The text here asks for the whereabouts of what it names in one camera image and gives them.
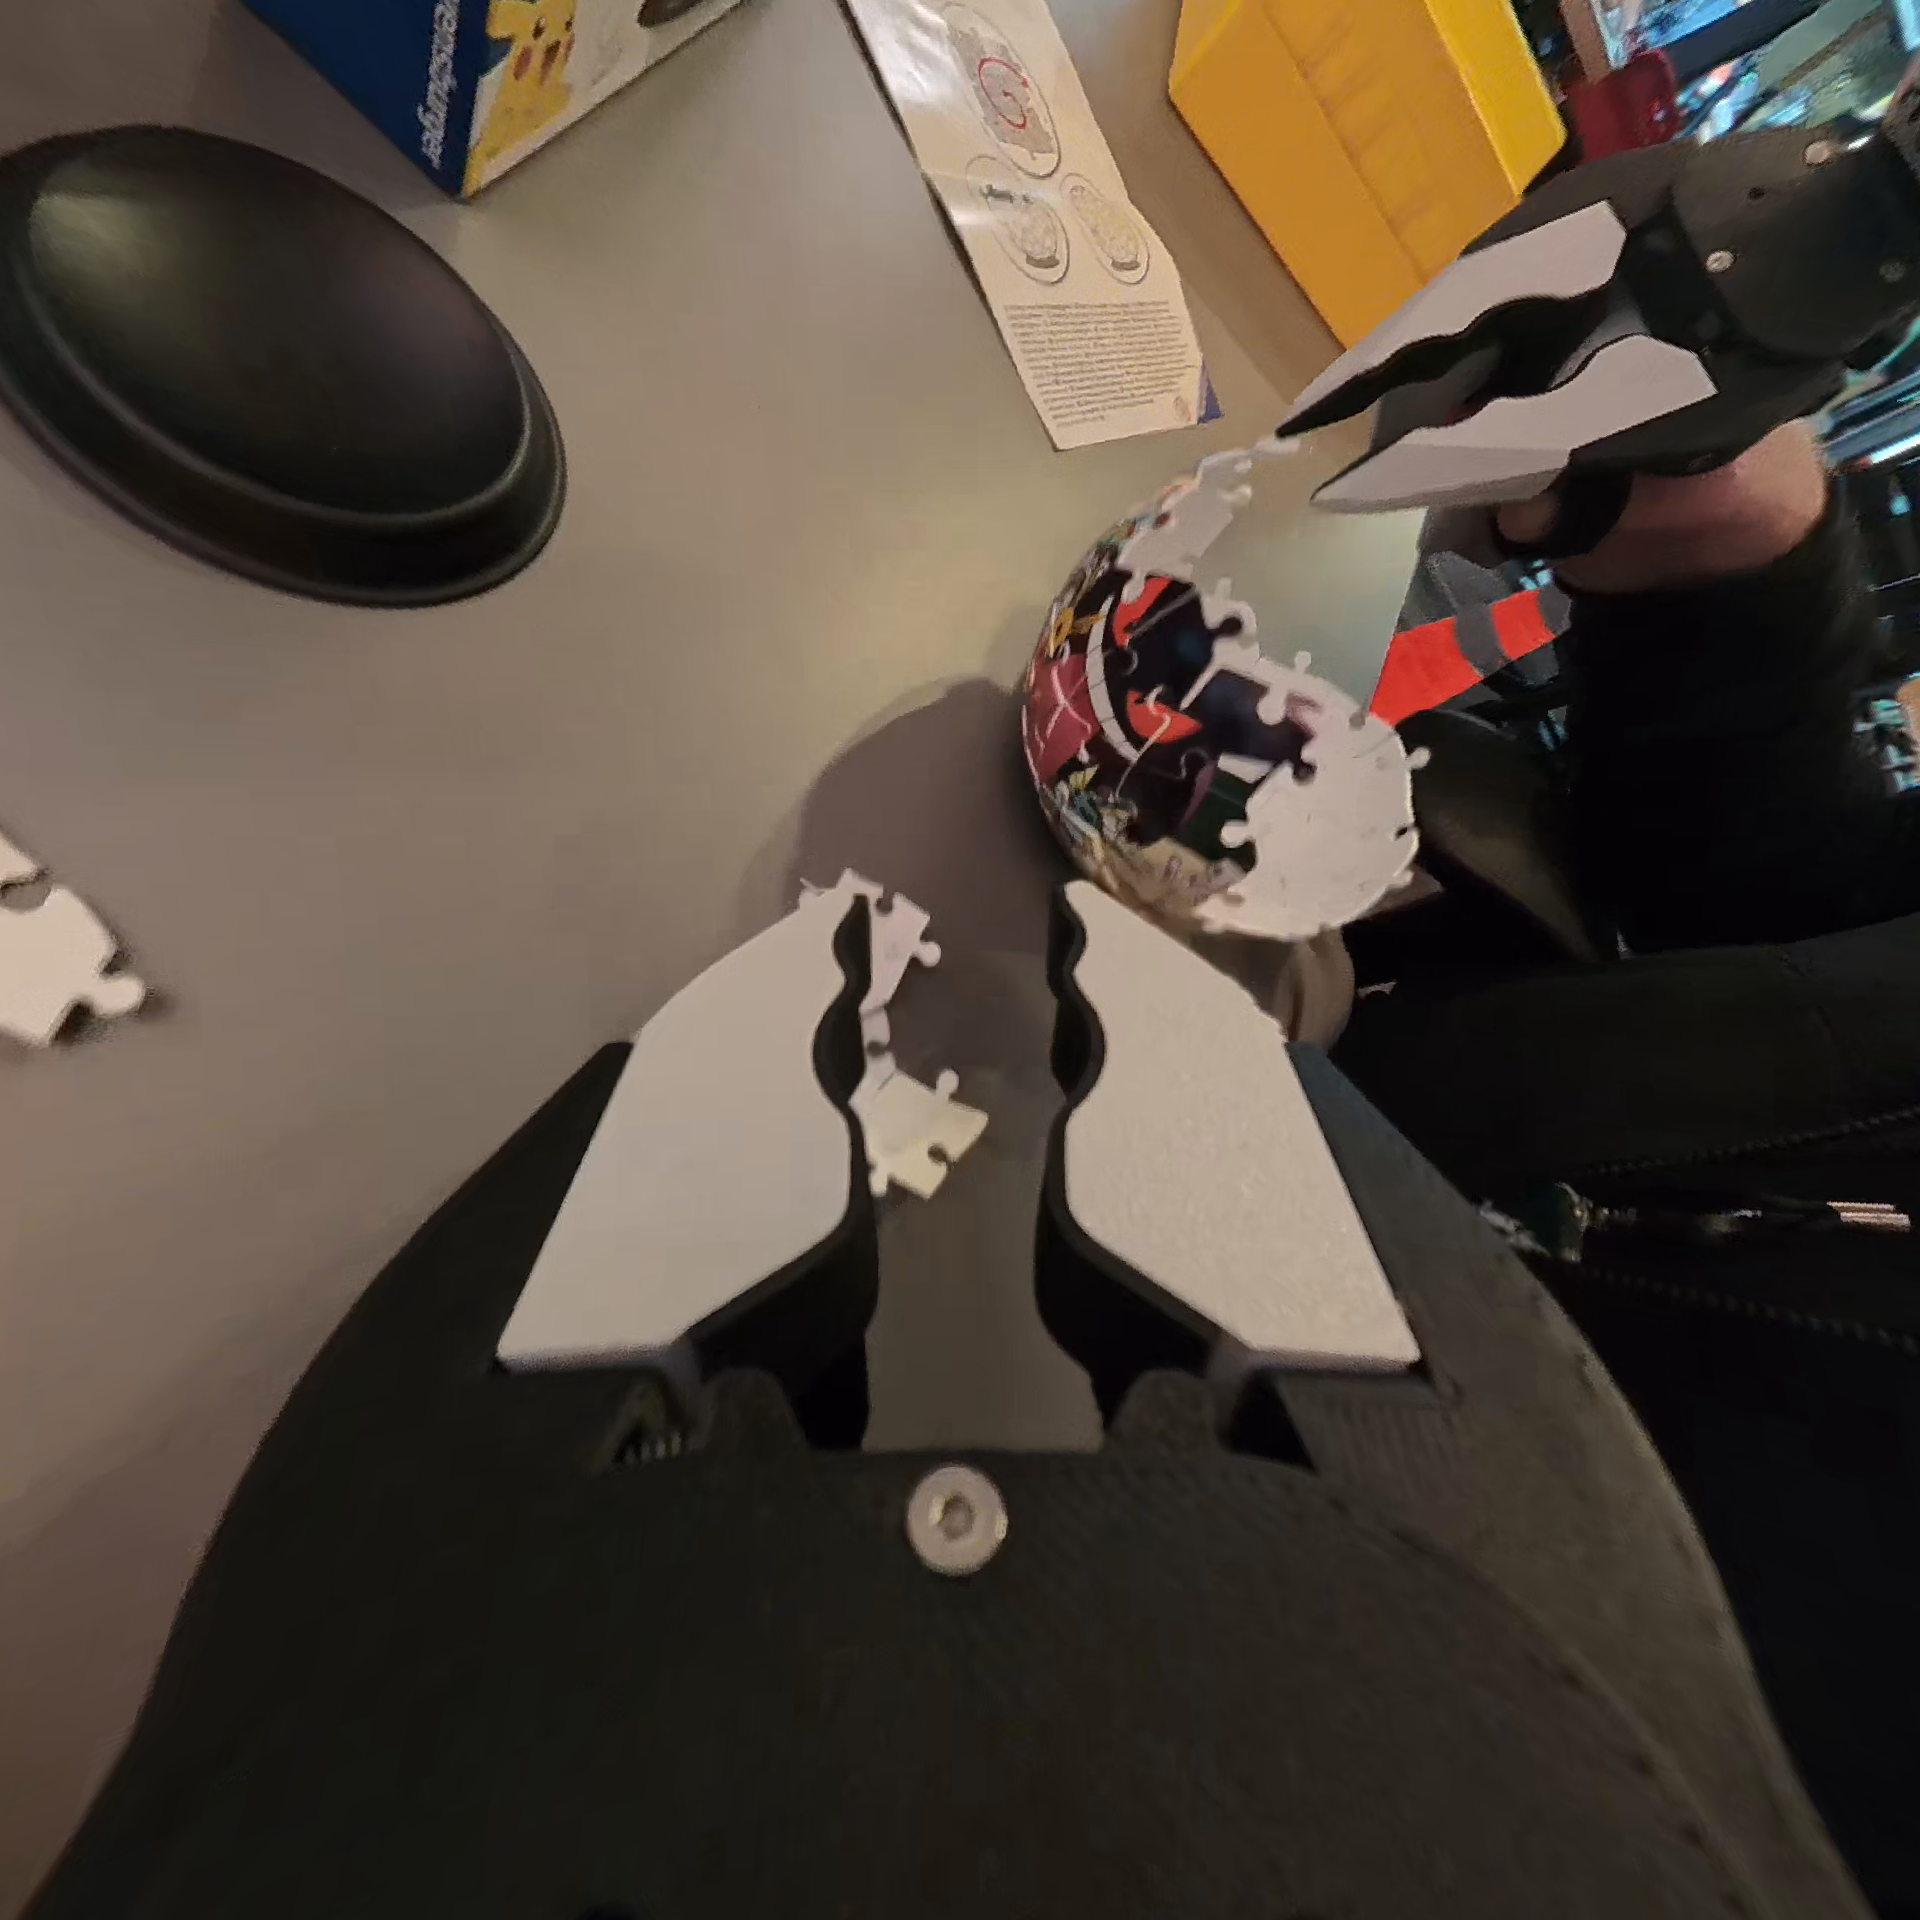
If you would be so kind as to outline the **black round ball stand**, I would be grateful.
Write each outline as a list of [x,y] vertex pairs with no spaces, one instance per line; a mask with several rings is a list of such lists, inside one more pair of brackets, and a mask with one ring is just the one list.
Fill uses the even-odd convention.
[[1,396],[132,526],[332,606],[492,593],[567,496],[533,364],[438,251],[329,176],[191,128],[5,153]]

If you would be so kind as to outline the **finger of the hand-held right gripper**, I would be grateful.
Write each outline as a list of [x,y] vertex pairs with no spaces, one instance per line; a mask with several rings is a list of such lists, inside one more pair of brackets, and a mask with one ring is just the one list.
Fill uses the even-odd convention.
[[1576,453],[1718,396],[1689,350],[1629,333],[1526,397],[1497,397],[1458,424],[1422,425],[1311,496],[1324,512],[1497,508],[1546,491]]
[[1604,320],[1629,233],[1597,202],[1465,254],[1318,376],[1276,434],[1375,410],[1390,441],[1420,428],[1461,440],[1501,400],[1544,400]]

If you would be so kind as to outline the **white instruction leaflet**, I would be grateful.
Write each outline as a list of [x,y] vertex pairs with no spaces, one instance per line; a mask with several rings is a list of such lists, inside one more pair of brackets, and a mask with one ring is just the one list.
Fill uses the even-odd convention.
[[1212,424],[1182,277],[1041,2],[847,8],[1052,446]]

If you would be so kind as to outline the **person's right forearm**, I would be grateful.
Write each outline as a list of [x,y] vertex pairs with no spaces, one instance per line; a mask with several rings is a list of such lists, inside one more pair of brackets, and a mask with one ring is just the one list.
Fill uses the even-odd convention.
[[1573,860],[1632,953],[1916,915],[1916,793],[1855,734],[1890,649],[1842,496],[1760,569],[1574,593],[1568,674]]

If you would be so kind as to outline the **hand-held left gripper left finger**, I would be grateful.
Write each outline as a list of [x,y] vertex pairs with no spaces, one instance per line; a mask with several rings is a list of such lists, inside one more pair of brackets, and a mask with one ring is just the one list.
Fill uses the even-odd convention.
[[861,1450],[870,916],[805,897],[638,1030],[497,1338],[505,1371],[642,1371],[682,1409],[756,1371],[816,1448]]

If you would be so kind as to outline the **yellow box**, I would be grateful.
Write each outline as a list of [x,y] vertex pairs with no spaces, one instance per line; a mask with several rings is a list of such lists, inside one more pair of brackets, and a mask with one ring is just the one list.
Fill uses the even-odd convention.
[[1168,97],[1344,348],[1568,138],[1506,2],[1183,2]]

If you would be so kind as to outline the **person's right hand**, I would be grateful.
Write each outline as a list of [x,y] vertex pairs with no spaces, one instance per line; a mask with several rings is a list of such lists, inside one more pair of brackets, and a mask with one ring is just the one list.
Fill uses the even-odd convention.
[[1732,462],[1642,476],[1607,545],[1620,593],[1728,581],[1792,553],[1824,518],[1831,473],[1813,419],[1774,428]]

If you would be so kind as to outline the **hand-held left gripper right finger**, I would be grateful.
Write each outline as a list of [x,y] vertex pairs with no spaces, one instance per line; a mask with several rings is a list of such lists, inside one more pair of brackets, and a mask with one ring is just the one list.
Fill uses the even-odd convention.
[[1422,1345],[1282,1025],[1088,881],[1052,899],[1036,1297],[1101,1428],[1183,1376],[1215,1428],[1279,1378],[1413,1384]]

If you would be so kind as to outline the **white joined puzzle pieces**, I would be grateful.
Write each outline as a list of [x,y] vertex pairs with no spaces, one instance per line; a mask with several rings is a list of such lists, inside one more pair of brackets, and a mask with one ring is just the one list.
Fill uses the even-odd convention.
[[866,1145],[870,1193],[910,1193],[929,1200],[985,1134],[988,1115],[958,1100],[958,1076],[938,1072],[929,1083],[905,1072],[894,1053],[894,1000],[911,974],[933,972],[944,948],[927,937],[929,915],[878,881],[841,872],[832,884],[799,886],[798,904],[830,899],[841,906],[861,899],[869,908],[869,989],[860,1004],[861,1076],[852,1115]]
[[46,867],[1,840],[1,1033],[30,1049],[57,1045],[76,1018],[138,1012],[148,985],[120,969],[120,945]]

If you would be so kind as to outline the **blue puzzle box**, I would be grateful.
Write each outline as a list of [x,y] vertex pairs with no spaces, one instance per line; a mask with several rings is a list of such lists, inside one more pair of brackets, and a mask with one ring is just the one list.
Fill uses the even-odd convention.
[[734,2],[248,2],[457,202],[736,9]]

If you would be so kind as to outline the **half-built puzzle ball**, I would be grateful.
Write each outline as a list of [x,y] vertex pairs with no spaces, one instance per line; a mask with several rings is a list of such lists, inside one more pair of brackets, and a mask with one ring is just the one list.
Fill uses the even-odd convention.
[[1023,672],[1021,750],[1072,865],[1183,937],[1304,945],[1400,906],[1426,753],[1286,643],[1218,549],[1301,450],[1207,456],[1092,541]]

